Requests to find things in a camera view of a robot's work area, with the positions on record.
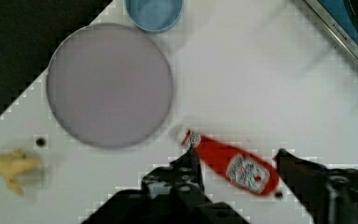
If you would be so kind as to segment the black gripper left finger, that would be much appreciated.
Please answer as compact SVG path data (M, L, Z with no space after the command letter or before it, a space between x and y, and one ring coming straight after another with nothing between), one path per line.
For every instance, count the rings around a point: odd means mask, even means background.
M147 175L139 189L117 192L81 224L250 224L204 193L200 158L190 149Z

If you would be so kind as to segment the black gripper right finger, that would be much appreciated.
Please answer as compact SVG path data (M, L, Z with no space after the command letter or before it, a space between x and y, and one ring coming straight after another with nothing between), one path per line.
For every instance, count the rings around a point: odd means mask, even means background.
M358 224L358 169L328 168L284 148L274 160L279 177L314 224Z

